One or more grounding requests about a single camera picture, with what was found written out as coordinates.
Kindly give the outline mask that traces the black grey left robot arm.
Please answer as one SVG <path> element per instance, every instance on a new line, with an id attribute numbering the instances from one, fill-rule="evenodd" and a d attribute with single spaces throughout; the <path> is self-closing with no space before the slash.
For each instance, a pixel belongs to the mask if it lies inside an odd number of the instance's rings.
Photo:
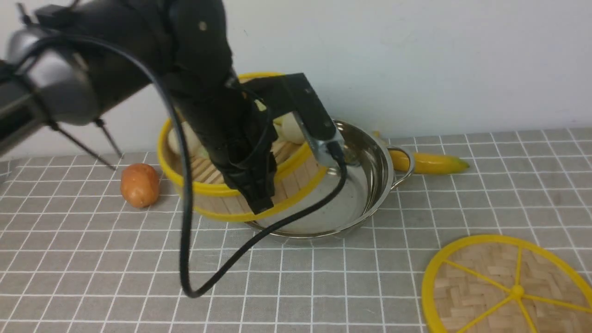
<path id="1" fill-rule="evenodd" d="M 85 126 L 158 78 L 226 184 L 273 206 L 276 135 L 239 82 L 220 0 L 92 0 L 44 6 L 1 61 L 1 152 L 40 127 Z"/>

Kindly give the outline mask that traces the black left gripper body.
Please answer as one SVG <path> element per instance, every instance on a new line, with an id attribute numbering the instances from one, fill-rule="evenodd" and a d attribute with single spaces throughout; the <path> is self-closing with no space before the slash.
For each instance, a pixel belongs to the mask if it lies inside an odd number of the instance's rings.
<path id="1" fill-rule="evenodd" d="M 277 170 L 271 154 L 277 138 L 272 118 L 260 111 L 256 96 L 234 70 L 215 80 L 177 70 L 173 95 L 228 185 L 272 183 Z"/>

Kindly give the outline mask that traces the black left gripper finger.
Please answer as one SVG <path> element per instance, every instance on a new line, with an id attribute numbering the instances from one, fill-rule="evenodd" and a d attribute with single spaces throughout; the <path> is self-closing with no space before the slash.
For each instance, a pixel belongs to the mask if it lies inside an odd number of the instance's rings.
<path id="1" fill-rule="evenodd" d="M 254 214 L 260 214 L 274 207 L 274 172 L 240 171 L 229 175 L 229 187 L 240 192 Z"/>

